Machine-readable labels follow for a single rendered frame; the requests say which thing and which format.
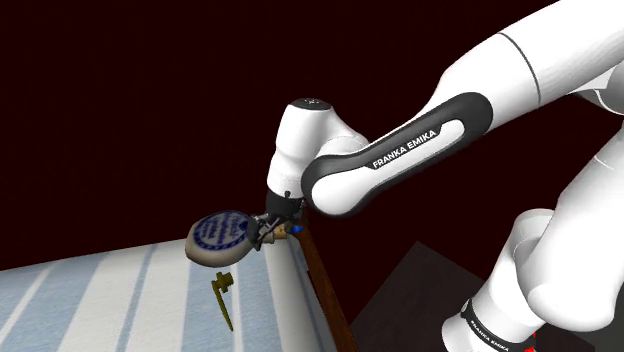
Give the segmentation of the beige round flask blue print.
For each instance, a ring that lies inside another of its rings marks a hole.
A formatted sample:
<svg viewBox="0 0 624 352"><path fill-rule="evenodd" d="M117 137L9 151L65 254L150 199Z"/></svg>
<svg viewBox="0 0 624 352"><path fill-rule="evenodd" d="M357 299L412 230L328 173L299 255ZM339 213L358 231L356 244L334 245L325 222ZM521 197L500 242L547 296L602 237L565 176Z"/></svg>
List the beige round flask blue print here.
<svg viewBox="0 0 624 352"><path fill-rule="evenodd" d="M227 267L241 261L252 250L248 240L250 217L240 211L226 210L194 223L185 241L185 254L196 264L210 268ZM297 221L286 221L285 238L305 229Z"/></svg>

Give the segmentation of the brass corkscrew tool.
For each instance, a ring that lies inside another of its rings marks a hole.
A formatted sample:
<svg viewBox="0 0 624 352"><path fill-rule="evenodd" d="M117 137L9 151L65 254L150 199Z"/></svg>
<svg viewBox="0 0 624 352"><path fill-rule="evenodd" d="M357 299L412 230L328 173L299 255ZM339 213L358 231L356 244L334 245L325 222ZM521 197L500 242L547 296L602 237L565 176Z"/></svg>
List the brass corkscrew tool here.
<svg viewBox="0 0 624 352"><path fill-rule="evenodd" d="M228 292L229 288L234 284L234 279L231 273L217 272L216 278L211 281L212 290L215 294L219 308L223 315L223 318L230 331L233 330L233 324L229 316L223 295Z"/></svg>

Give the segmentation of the dark robot stand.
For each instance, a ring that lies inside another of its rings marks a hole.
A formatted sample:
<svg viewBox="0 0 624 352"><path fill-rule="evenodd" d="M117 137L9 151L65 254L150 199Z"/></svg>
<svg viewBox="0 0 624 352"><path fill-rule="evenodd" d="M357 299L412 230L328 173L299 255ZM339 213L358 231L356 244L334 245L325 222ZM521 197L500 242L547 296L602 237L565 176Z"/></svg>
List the dark robot stand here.
<svg viewBox="0 0 624 352"><path fill-rule="evenodd" d="M441 327L484 281L416 243L351 324L360 352L446 352ZM568 332L545 325L537 352L624 352L624 290L606 328Z"/></svg>

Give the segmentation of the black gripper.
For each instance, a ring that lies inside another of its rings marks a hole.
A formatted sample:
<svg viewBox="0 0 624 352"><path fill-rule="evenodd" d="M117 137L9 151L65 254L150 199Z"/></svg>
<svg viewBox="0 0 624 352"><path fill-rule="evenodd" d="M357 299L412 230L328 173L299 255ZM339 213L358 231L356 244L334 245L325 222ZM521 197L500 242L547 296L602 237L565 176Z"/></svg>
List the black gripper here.
<svg viewBox="0 0 624 352"><path fill-rule="evenodd" d="M286 221L298 221L302 218L305 200L280 196L268 190L266 209L262 215L253 215L248 222L248 240L259 251L262 243L273 244L285 238Z"/></svg>

